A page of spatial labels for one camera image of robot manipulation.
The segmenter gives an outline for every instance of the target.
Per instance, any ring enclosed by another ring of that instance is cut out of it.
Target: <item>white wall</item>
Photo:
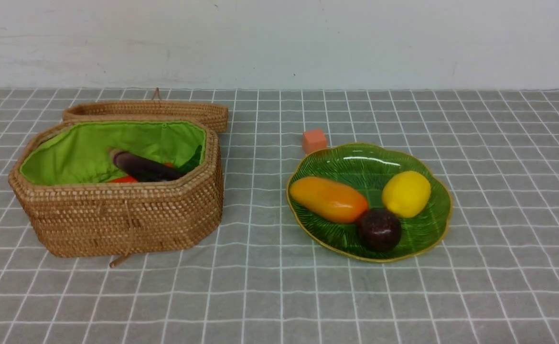
[[[0,0],[0,87],[559,87],[559,0]]]

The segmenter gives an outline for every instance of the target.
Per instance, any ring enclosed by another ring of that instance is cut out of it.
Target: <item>red pepper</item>
[[[165,166],[173,167],[173,164],[170,162],[166,162]],[[116,179],[112,179],[108,181],[108,183],[137,183],[136,179],[131,176],[124,176]]]

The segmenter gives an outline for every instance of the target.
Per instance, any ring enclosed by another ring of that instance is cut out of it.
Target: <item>green leaf-shaped plate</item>
[[[386,183],[395,174],[409,170],[423,174],[430,181],[430,200],[419,215],[400,220],[403,229],[400,243],[384,253],[365,248],[356,236],[355,225],[329,222],[295,202],[288,192],[296,180],[318,176],[360,191],[369,200],[369,207],[383,207],[382,190]],[[301,228],[319,244],[348,257],[376,263],[412,257],[435,247],[447,234],[452,216],[450,193],[421,161],[367,143],[349,143],[307,155],[288,180],[286,196]]]

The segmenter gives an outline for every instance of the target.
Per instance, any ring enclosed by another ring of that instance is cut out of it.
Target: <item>orange mango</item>
[[[303,207],[336,224],[351,224],[369,209],[369,202],[358,190],[315,176],[295,181],[288,193]]]

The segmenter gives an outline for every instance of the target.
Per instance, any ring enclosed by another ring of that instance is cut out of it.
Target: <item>plate rim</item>
[[[365,146],[371,146],[374,148],[379,148],[380,150],[385,150],[387,152],[393,152],[393,153],[398,153],[398,154],[402,154],[402,155],[406,155],[410,158],[415,159],[416,161],[419,161],[419,163],[421,163],[424,168],[426,168],[426,170],[428,170],[428,172],[430,173],[430,175],[432,176],[432,178],[437,181],[441,186],[443,186],[443,188],[445,189],[445,192],[447,192],[449,198],[450,198],[450,211],[447,215],[447,220],[445,222],[445,229],[443,229],[443,233],[441,233],[441,236],[439,237],[439,239],[437,241],[434,242],[434,244],[423,248],[417,252],[413,252],[413,253],[409,253],[408,255],[404,255],[401,257],[395,257],[395,258],[386,258],[386,259],[380,259],[380,258],[366,258],[366,257],[360,257],[357,255],[354,255],[352,253],[349,252],[345,252],[342,250],[339,250],[338,248],[334,248],[330,245],[328,245],[327,243],[321,241],[320,239],[316,238],[314,235],[312,235],[312,233],[310,233],[305,226],[302,224],[301,220],[299,219],[299,216],[297,216],[296,211],[294,210],[294,208],[292,207],[292,202],[291,197],[290,197],[290,193],[289,193],[289,185],[292,181],[292,179],[294,178],[295,174],[297,174],[297,172],[299,171],[299,169],[301,169],[301,165],[303,164],[303,162],[305,161],[305,159],[307,159],[308,157],[310,157],[310,155],[321,152],[321,151],[332,151],[332,150],[336,150],[337,148],[341,148],[341,147],[345,147],[345,146],[352,146],[352,145],[365,145]],[[414,157],[411,154],[407,154],[404,152],[401,152],[399,150],[388,150],[387,148],[384,148],[382,146],[378,146],[377,144],[373,144],[373,143],[367,143],[367,142],[350,142],[350,143],[345,143],[345,144],[339,144],[339,146],[334,146],[334,147],[328,147],[328,148],[324,148],[323,150],[316,150],[314,152],[311,152],[309,154],[306,154],[301,161],[299,161],[299,165],[297,165],[297,168],[295,168],[294,172],[290,175],[290,178],[288,178],[288,182],[286,182],[286,201],[288,203],[288,207],[290,207],[290,211],[292,212],[292,215],[294,215],[295,220],[297,220],[297,224],[299,225],[299,227],[301,227],[301,229],[303,229],[303,231],[305,233],[307,233],[307,235],[310,236],[310,238],[312,238],[315,242],[317,242],[320,246],[327,248],[328,250],[331,250],[335,253],[339,253],[340,255],[346,256],[348,258],[353,258],[356,260],[360,260],[360,261],[366,261],[369,263],[392,263],[395,261],[399,261],[399,260],[404,260],[404,259],[408,259],[408,258],[412,258],[412,257],[416,257],[419,255],[422,255],[423,253],[426,253],[430,250],[432,250],[433,248],[435,248],[436,246],[438,246],[447,236],[449,230],[450,230],[450,219],[452,218],[452,214],[454,211],[454,200],[452,199],[452,194],[450,193],[450,190],[447,188],[447,186],[445,185],[445,183],[441,182],[430,170],[430,168],[428,167],[428,165],[426,165],[423,161],[420,161],[420,159],[418,159],[417,157]]]

